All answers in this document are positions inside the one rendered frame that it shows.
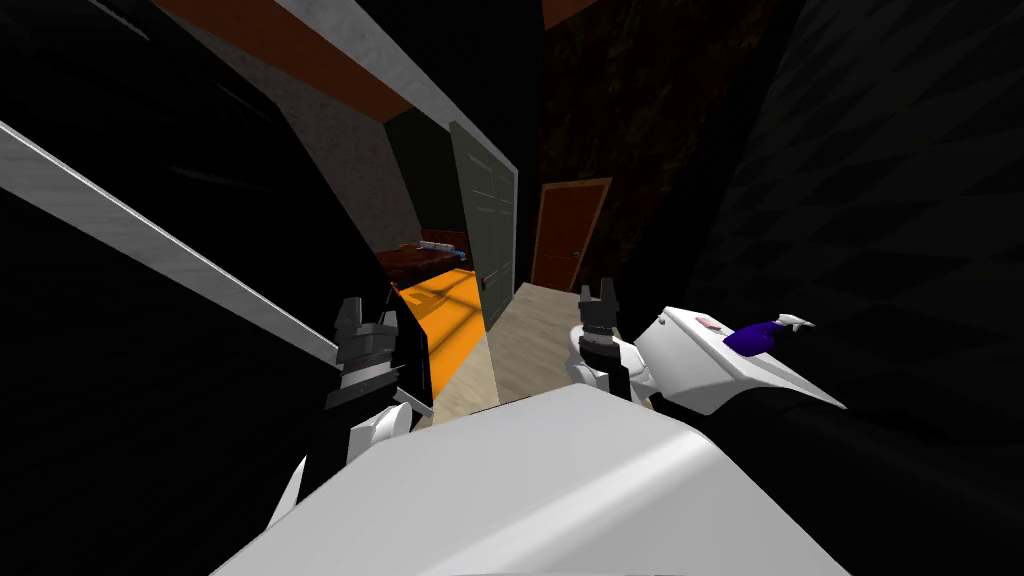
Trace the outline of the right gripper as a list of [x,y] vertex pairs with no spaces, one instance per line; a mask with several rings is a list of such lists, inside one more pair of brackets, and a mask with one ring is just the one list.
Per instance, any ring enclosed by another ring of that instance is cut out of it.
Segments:
[[586,329],[615,329],[618,325],[618,301],[614,280],[610,277],[601,278],[599,299],[592,298],[589,285],[582,285],[578,307],[580,320]]

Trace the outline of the purple and white curved object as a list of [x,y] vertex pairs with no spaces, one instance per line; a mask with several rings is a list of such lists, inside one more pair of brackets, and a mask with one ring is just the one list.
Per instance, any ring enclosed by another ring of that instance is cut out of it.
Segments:
[[785,329],[797,332],[804,326],[815,327],[815,324],[791,314],[780,314],[773,321],[753,324],[732,332],[723,339],[723,344],[739,356],[756,357],[774,348],[779,332]]

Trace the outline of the dark brown table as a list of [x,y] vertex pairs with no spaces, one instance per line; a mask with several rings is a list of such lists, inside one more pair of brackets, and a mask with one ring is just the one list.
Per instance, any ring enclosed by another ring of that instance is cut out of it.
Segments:
[[472,269],[467,233],[422,229],[421,235],[410,248],[400,245],[375,253],[396,286],[411,286],[458,268]]

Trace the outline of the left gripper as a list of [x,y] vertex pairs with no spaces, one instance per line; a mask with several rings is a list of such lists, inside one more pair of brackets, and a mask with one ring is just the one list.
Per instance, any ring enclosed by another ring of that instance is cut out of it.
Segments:
[[390,363],[399,335],[397,313],[386,311],[379,323],[362,323],[362,299],[343,300],[335,319],[334,363],[344,370],[359,370]]

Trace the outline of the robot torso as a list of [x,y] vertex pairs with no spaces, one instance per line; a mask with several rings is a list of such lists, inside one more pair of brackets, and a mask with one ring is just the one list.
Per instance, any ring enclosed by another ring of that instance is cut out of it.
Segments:
[[848,576],[711,441],[572,385],[384,440],[212,576]]

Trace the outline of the grey-green door leaf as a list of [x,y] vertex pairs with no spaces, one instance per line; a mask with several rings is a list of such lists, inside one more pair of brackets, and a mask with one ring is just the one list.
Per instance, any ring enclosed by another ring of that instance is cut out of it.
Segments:
[[[449,124],[449,132],[484,328],[489,331],[513,297],[515,178],[458,122]],[[492,274],[482,286],[480,278]]]

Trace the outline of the brown wooden door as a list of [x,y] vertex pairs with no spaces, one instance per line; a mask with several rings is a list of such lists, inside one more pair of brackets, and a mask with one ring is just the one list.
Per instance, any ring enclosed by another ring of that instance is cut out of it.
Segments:
[[563,292],[573,289],[611,181],[596,178],[542,187],[530,284]]

